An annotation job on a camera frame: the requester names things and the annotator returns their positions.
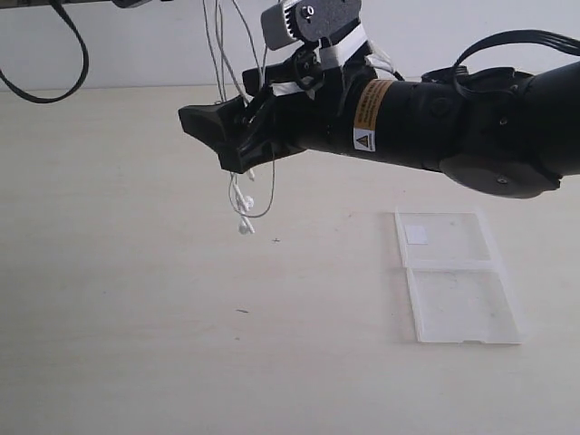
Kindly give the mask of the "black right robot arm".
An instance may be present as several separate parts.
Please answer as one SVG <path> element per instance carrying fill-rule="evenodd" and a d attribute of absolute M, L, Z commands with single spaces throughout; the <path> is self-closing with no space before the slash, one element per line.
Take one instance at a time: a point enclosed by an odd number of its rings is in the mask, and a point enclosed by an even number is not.
<path fill-rule="evenodd" d="M 462 74 L 484 98 L 459 94 L 450 73 L 381 79 L 362 57 L 319 72 L 314 94 L 275 95 L 247 71 L 241 97 L 179 110 L 181 127 L 244 173 L 315 150 L 441 173 L 503 198 L 533 198 L 579 171 L 579 67 L 539 75 L 511 68 Z"/>

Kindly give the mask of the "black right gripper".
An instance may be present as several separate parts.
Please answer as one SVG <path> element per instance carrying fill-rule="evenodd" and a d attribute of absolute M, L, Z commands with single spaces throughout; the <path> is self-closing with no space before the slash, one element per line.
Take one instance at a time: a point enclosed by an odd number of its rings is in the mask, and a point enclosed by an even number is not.
<path fill-rule="evenodd" d="M 243 73 L 252 96 L 178 110 L 182 130 L 218 155 L 221 168 L 243 174 L 306 150 L 408 168 L 426 165 L 426 87 L 378 78 L 358 61 L 323 71 L 308 55 Z"/>

